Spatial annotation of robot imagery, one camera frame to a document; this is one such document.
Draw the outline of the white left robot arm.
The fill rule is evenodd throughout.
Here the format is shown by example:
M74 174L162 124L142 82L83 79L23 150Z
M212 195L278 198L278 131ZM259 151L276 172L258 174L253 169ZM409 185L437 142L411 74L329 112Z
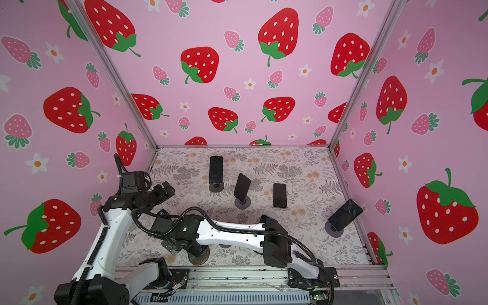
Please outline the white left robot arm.
M174 196L167 182L150 191L132 191L110 197L98 213L102 224L84 263L69 283L60 284L54 294L57 304L130 304L144 288L171 285L172 274L164 259L144 261L135 271L116 281L116 264L128 229L134 223L132 212L151 211Z

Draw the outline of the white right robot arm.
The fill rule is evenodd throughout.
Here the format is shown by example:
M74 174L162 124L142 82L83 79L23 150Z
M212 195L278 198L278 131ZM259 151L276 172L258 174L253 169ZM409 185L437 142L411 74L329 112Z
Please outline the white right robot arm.
M243 247L262 255L264 264L274 268L292 269L294 278L323 287L327 281L324 265L310 258L311 252L292 241L292 237L274 219L262 216L257 224L231 224L187 214L178 219L158 216L149 236L161 240L172 254L188 253L191 264L200 266L210 257L210 245Z

